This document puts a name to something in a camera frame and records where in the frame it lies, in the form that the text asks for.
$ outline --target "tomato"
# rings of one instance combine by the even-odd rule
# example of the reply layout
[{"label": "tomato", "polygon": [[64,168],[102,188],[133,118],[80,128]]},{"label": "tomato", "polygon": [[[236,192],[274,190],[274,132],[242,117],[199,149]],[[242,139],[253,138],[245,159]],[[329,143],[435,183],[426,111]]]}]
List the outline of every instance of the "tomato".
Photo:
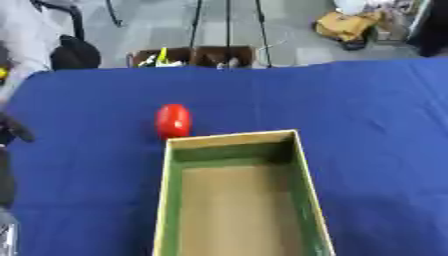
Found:
[{"label": "tomato", "polygon": [[156,129],[162,139],[188,136],[190,127],[190,113],[180,104],[164,105],[157,112]]}]

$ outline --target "blue tablecloth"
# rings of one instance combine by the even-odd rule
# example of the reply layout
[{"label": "blue tablecloth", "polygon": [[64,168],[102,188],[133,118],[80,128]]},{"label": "blue tablecloth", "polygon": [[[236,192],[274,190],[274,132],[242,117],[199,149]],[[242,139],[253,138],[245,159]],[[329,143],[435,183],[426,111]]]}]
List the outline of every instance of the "blue tablecloth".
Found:
[{"label": "blue tablecloth", "polygon": [[38,139],[11,145],[20,253],[151,246],[154,114],[181,103],[196,135],[298,129],[338,255],[446,256],[447,96],[447,59],[37,74],[8,105]]}]

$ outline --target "cardboard box bottom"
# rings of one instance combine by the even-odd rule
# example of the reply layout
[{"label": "cardboard box bottom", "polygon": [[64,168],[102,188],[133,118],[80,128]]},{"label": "cardboard box bottom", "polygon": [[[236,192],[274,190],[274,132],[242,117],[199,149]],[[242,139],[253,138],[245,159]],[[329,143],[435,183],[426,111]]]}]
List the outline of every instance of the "cardboard box bottom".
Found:
[{"label": "cardboard box bottom", "polygon": [[183,256],[302,255],[288,165],[183,171]]}]

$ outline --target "cardboard box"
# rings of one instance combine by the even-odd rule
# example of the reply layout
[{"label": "cardboard box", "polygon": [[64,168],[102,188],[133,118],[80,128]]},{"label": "cardboard box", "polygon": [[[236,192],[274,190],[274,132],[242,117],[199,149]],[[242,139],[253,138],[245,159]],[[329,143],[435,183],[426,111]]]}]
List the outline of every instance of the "cardboard box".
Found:
[{"label": "cardboard box", "polygon": [[153,256],[333,256],[294,130],[170,139]]}]

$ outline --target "gray floor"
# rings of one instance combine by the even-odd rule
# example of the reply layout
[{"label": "gray floor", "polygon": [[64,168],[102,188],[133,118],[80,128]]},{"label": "gray floor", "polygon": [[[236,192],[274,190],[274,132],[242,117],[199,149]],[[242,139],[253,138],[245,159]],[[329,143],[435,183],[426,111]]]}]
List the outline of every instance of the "gray floor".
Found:
[{"label": "gray floor", "polygon": [[[87,39],[103,54],[102,67],[125,67],[129,52],[160,47],[186,46],[196,0],[112,0],[125,26],[116,28],[103,0],[78,0],[85,16]],[[205,6],[197,37],[198,45],[223,45],[225,42],[225,0],[204,0]],[[233,44],[262,47],[255,0],[233,0]],[[338,60],[412,58],[406,46],[380,46],[346,52],[339,45],[319,37],[310,23],[334,9],[331,0],[262,0],[266,14],[272,59],[277,66],[309,65]],[[62,16],[56,17],[65,21]],[[255,66],[265,58],[258,51]]]}]

